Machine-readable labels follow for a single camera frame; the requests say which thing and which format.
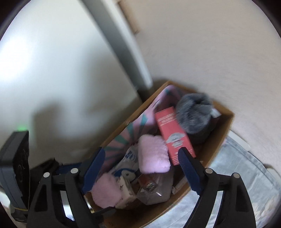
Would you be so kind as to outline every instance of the pink box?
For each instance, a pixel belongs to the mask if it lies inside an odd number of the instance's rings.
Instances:
[[[155,118],[162,137],[168,146],[169,156],[173,165],[179,164],[178,150],[181,147],[186,147],[192,157],[196,157],[189,138],[176,120],[176,113],[173,107],[155,113]]]

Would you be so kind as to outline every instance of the beige floor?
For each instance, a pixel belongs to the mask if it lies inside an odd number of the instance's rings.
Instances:
[[[156,84],[208,93],[235,114],[232,129],[281,173],[281,38],[251,0],[127,0]]]

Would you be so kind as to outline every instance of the silver screw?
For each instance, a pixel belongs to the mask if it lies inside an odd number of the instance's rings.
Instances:
[[[240,177],[240,175],[238,173],[234,173],[233,176],[237,179]]]
[[[77,168],[73,168],[72,170],[70,170],[70,172],[71,172],[72,174],[75,174],[75,173],[78,172],[78,169],[77,169]]]
[[[43,177],[45,177],[45,178],[47,178],[47,177],[49,177],[49,176],[50,176],[50,173],[49,173],[49,172],[46,172],[46,173],[43,174]]]
[[[205,171],[206,171],[206,173],[208,173],[208,174],[213,173],[213,170],[212,170],[212,169],[210,169],[210,168],[206,168],[206,169],[205,169]]]

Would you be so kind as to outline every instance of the green light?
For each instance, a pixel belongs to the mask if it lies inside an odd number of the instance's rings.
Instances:
[[[20,125],[18,126],[17,131],[28,131],[28,128],[26,126]]]

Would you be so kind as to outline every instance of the light blue cloth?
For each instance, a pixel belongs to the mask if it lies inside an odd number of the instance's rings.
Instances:
[[[241,175],[252,202],[257,228],[264,227],[280,205],[281,185],[262,163],[230,137],[227,137],[210,168],[218,174],[231,175],[237,172]],[[146,228],[183,227],[198,198],[196,192],[190,191],[176,206],[147,225]],[[221,198],[222,192],[218,192],[208,228],[213,227],[215,223]]]

